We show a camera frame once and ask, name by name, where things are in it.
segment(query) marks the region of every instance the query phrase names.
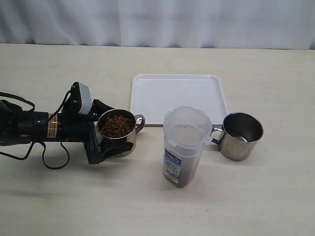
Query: white table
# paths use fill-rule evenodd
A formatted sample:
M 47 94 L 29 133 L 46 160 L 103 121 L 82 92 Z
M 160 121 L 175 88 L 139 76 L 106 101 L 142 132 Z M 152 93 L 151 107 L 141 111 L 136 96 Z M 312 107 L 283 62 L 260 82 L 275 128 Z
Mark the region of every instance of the white table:
M 181 189 L 162 175 L 162 128 L 145 127 L 132 154 L 95 166 L 82 144 L 66 144 L 59 171 L 43 166 L 40 145 L 26 161 L 1 157 L 0 235 L 314 235 L 315 51 L 0 45 L 1 89 L 38 111 L 53 112 L 75 81 L 128 109 L 140 73 L 217 75 L 230 112 L 258 118 L 263 139 L 244 162 L 205 151 Z M 64 160 L 59 144 L 47 155 Z

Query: stainless steel cup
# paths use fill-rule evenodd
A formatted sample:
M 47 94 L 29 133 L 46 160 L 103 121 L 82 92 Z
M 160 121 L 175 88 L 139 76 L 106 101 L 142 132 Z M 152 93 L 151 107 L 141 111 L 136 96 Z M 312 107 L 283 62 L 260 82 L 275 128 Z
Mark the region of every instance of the stainless steel cup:
M 233 161 L 247 159 L 263 136 L 261 123 L 245 113 L 231 113 L 224 118 L 223 125 L 213 125 L 212 131 L 221 131 L 218 144 L 223 156 Z
M 107 117 L 112 117 L 114 115 L 118 115 L 118 116 L 124 116 L 124 117 L 128 117 L 129 119 L 132 119 L 133 121 L 133 129 L 130 133 L 128 133 L 127 135 L 120 137 L 120 138 L 109 138 L 105 135 L 103 135 L 101 133 L 101 128 L 102 126 L 105 124 Z M 135 146 L 136 146 L 136 134 L 144 127 L 145 125 L 145 118 L 143 115 L 133 115 L 131 112 L 123 110 L 123 109 L 112 109 L 109 110 L 107 112 L 105 112 L 104 114 L 102 114 L 100 116 L 100 118 L 97 121 L 96 127 L 98 132 L 101 134 L 101 136 L 105 139 L 107 139 L 108 141 L 121 141 L 121 142 L 131 142 L 133 143 L 133 147 L 130 151 L 125 151 L 122 152 L 120 154 L 117 154 L 115 156 L 126 156 L 128 154 L 130 154 Z

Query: clear plastic container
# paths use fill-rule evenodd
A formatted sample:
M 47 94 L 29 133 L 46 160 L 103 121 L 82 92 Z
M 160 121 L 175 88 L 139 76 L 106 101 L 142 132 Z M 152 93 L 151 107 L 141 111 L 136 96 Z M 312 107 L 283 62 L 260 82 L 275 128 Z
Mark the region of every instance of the clear plastic container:
M 184 187 L 195 175 L 204 144 L 211 142 L 212 123 L 201 110 L 178 107 L 166 114 L 163 129 L 164 175 Z

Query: backdrop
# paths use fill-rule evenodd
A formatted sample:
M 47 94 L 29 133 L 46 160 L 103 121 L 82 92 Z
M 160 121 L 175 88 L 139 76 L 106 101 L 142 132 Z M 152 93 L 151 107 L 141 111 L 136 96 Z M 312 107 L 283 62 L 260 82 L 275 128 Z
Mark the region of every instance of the backdrop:
M 0 0 L 0 42 L 315 48 L 315 0 Z

